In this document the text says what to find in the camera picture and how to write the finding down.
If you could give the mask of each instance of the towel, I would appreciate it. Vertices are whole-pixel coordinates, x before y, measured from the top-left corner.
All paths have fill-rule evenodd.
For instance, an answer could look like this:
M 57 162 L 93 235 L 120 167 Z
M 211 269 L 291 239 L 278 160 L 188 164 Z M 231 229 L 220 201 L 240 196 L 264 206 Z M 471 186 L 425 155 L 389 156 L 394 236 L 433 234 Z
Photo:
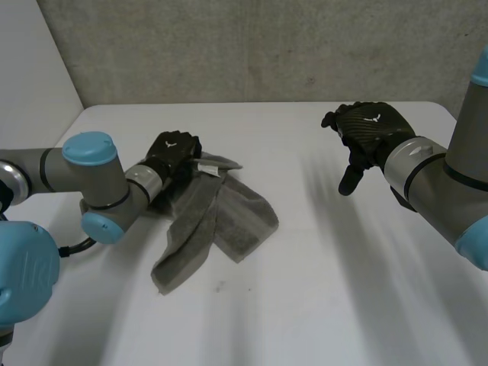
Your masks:
M 212 243 L 235 263 L 258 248 L 278 228 L 278 217 L 259 194 L 229 170 L 237 163 L 203 153 L 199 170 L 151 203 L 151 210 L 172 213 L 168 246 L 151 277 L 161 294 L 169 294 L 203 265 Z

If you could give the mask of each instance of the gray cloth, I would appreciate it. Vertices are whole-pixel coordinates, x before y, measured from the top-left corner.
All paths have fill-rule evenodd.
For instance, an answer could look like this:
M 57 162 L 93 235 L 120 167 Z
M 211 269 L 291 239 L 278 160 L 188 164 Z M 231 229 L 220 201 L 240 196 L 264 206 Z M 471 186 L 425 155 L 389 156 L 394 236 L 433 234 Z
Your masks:
M 239 263 L 277 228 L 278 218 L 259 194 L 227 174 L 235 162 L 204 153 L 201 163 L 219 166 L 220 177 L 195 172 L 188 185 L 152 206 L 175 218 L 168 246 L 154 265 L 152 280 L 161 294 L 185 282 L 208 257 L 212 242 Z

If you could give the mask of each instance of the towel tag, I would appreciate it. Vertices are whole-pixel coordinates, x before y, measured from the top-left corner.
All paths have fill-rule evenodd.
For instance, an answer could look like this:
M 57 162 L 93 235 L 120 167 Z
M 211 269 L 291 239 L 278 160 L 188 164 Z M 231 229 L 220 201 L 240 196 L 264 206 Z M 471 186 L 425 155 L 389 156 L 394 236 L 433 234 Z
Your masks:
M 218 166 L 203 165 L 199 163 L 197 165 L 197 169 L 199 172 L 207 173 L 209 175 L 213 175 L 214 177 L 220 177 Z

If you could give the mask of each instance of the blue joint cap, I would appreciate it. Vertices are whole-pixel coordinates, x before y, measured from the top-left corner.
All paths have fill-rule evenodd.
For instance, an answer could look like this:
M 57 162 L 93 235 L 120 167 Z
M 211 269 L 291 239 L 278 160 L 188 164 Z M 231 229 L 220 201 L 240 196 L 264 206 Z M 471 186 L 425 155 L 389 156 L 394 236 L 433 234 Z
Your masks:
M 471 74 L 471 82 L 488 87 L 488 46 L 484 48 L 478 64 Z
M 115 244 L 125 234 L 114 221 L 93 212 L 83 215 L 82 229 L 93 240 L 102 244 Z
M 0 222 L 0 329 L 39 313 L 59 276 L 59 253 L 51 235 L 29 222 Z
M 76 165 L 97 166 L 117 157 L 111 137 L 103 132 L 86 132 L 71 137 L 63 145 L 64 159 Z
M 454 247 L 479 269 L 488 271 L 488 216 L 468 227 Z

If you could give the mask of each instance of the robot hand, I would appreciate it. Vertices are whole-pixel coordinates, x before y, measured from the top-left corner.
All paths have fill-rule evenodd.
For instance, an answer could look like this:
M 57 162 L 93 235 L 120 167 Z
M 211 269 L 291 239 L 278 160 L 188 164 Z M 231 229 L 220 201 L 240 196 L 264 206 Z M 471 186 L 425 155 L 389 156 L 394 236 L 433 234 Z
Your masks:
M 415 137 L 415 132 L 398 111 L 386 103 L 342 104 L 322 120 L 331 127 L 350 151 L 349 166 L 339 184 L 339 193 L 349 196 L 363 178 L 364 170 L 384 164 L 399 143 Z

